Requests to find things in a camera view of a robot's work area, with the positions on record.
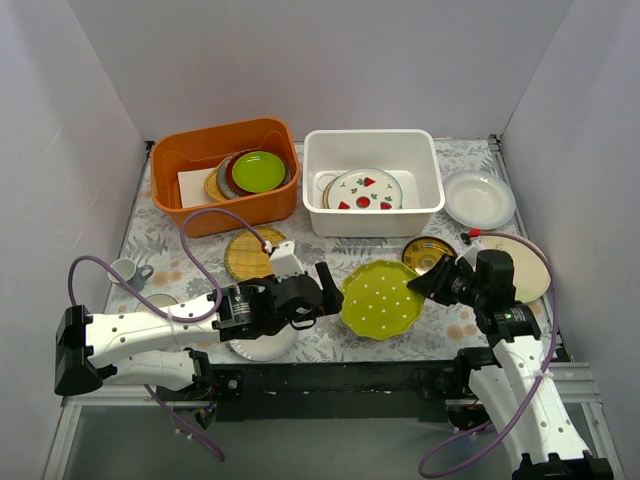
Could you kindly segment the white deep bowl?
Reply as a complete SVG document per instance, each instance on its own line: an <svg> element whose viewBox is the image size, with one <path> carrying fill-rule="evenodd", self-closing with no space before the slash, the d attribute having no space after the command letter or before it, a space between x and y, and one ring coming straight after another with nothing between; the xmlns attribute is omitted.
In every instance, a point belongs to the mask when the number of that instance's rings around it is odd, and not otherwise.
<svg viewBox="0 0 640 480"><path fill-rule="evenodd" d="M465 170L444 181L445 211L470 228L492 230L507 224L515 214L516 201L509 186L487 172Z"/></svg>

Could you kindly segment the white watermelon pattern plate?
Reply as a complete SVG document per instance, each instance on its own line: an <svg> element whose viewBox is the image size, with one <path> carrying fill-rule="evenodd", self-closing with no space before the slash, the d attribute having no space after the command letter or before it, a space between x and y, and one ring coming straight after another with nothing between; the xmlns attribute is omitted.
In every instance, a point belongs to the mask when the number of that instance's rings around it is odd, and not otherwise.
<svg viewBox="0 0 640 480"><path fill-rule="evenodd" d="M402 207L403 191L387 171L359 168L336 178L328 201L328 209L334 210L394 210Z"/></svg>

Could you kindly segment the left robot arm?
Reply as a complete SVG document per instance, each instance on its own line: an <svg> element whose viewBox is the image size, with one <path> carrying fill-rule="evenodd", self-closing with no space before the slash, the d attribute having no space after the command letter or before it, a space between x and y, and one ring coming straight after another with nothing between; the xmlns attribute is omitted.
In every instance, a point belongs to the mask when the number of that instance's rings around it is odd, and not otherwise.
<svg viewBox="0 0 640 480"><path fill-rule="evenodd" d="M106 383L149 384L205 398L213 377L204 355L173 353L191 343L257 340L286 328L305 330L341 311L344 296L326 263L308 273L271 275L212 291L156 311L92 314L68 307L55 334L54 391L94 392Z"/></svg>

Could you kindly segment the teal white dotted mug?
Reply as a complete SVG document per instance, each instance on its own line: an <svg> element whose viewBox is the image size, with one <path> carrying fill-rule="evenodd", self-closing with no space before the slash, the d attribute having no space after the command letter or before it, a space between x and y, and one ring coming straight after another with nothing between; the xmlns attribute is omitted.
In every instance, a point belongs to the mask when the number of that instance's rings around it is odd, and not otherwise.
<svg viewBox="0 0 640 480"><path fill-rule="evenodd" d="M144 289L146 281L153 275L154 267L151 265L137 265L133 260L120 258L110 265L127 285L137 292Z"/></svg>

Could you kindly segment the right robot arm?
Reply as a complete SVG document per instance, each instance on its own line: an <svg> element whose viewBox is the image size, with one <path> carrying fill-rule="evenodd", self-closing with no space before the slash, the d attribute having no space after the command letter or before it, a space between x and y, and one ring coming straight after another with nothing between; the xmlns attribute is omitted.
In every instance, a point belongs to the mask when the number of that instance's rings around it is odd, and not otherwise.
<svg viewBox="0 0 640 480"><path fill-rule="evenodd" d="M531 309L517 301L511 256L485 249L474 264L443 256L409 282L440 305L470 307L486 348L459 351L454 389L484 406L512 465L515 479L611 479L609 461L596 458L577 432L549 370Z"/></svg>

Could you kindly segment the white paper in bin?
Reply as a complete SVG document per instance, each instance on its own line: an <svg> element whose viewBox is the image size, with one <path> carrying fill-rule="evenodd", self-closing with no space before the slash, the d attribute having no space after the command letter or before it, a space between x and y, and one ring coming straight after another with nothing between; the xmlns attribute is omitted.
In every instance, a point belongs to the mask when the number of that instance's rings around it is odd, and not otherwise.
<svg viewBox="0 0 640 480"><path fill-rule="evenodd" d="M199 207L214 202L205 191L205 180L214 171L213 168L181 171L177 174L181 207L183 209Z"/></svg>

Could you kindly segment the yellow brown patterned plate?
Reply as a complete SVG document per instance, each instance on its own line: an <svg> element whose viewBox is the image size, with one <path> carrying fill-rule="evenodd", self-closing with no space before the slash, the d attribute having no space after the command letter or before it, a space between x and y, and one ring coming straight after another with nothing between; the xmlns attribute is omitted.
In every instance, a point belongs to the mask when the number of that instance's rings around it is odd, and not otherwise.
<svg viewBox="0 0 640 480"><path fill-rule="evenodd" d="M446 241L432 236L412 239L403 249L401 261L418 275L427 273L444 255L457 256L455 249Z"/></svg>

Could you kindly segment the woven mat in bin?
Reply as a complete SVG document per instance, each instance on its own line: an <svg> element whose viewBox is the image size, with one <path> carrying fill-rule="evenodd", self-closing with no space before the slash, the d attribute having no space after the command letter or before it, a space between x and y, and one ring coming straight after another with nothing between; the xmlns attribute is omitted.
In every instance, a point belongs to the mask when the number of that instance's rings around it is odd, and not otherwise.
<svg viewBox="0 0 640 480"><path fill-rule="evenodd" d="M216 174L218 167L215 167L211 170L211 172L207 175L204 180L203 188L205 193L214 201L214 202L222 202L229 199L226 199L218 190L216 183Z"/></svg>

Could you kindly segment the cream plate with twig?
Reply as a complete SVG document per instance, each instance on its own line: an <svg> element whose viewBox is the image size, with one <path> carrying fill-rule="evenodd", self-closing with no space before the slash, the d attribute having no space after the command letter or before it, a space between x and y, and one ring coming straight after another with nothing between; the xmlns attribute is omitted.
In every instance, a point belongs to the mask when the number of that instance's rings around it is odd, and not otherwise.
<svg viewBox="0 0 640 480"><path fill-rule="evenodd" d="M546 293L551 278L544 262L542 251L531 241L518 235L500 236L484 234L473 240L482 249L507 252L513 261L516 288L515 299L521 303L531 303Z"/></svg>

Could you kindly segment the beige bird pattern plate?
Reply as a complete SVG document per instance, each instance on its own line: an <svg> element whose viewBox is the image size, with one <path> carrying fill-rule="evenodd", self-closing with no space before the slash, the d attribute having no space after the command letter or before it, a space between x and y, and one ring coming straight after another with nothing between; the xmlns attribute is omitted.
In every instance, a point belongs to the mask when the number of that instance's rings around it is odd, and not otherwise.
<svg viewBox="0 0 640 480"><path fill-rule="evenodd" d="M328 201L328 196L329 196L329 192L333 186L333 184L335 183L337 177L333 178L324 188L323 190L323 194L322 194L322 205L324 209L328 209L329 208L329 201Z"/></svg>

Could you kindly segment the white scalloped paper plate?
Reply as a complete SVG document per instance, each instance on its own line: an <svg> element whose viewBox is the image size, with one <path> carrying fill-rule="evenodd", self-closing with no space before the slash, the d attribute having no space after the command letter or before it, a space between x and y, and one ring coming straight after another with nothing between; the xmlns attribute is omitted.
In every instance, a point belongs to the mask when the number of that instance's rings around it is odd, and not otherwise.
<svg viewBox="0 0 640 480"><path fill-rule="evenodd" d="M299 334L287 326L273 336L261 336L255 340L231 340L230 348L245 360L269 362L287 353L298 341Z"/></svg>

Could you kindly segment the round woven bamboo mat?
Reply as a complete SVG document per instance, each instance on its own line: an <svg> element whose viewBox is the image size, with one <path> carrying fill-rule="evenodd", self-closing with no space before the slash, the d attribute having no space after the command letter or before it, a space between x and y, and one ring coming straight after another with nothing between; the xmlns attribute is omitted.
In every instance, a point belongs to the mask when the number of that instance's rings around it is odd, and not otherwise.
<svg viewBox="0 0 640 480"><path fill-rule="evenodd" d="M227 245L224 263L227 272L236 281L263 278L273 274L269 257L262 244L247 229L235 235Z"/></svg>

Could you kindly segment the white plastic bin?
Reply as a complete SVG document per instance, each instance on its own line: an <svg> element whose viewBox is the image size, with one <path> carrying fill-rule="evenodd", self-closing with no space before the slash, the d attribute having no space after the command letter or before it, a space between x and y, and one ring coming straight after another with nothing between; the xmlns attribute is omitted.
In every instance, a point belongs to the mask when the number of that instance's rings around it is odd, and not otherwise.
<svg viewBox="0 0 640 480"><path fill-rule="evenodd" d="M302 198L322 237L418 235L445 206L434 140L420 129L313 131Z"/></svg>

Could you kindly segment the small white bowl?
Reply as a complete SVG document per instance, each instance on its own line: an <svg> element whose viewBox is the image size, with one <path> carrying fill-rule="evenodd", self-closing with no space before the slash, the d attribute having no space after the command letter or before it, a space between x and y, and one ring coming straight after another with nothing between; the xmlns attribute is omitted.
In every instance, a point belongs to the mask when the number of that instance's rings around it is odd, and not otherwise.
<svg viewBox="0 0 640 480"><path fill-rule="evenodd" d="M177 300L174 297L163 293L147 296L145 300L157 309L164 309L177 304ZM153 313L154 310L150 309L144 302L139 302L135 308L135 312Z"/></svg>

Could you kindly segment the green polka dot plate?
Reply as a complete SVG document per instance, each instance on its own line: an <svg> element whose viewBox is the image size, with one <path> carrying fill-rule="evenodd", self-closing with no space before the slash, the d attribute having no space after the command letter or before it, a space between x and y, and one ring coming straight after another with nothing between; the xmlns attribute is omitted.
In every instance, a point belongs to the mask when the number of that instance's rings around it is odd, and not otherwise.
<svg viewBox="0 0 640 480"><path fill-rule="evenodd" d="M377 341L405 333L424 309L424 297L407 287L417 277L398 261L359 266L343 282L341 320L357 336Z"/></svg>

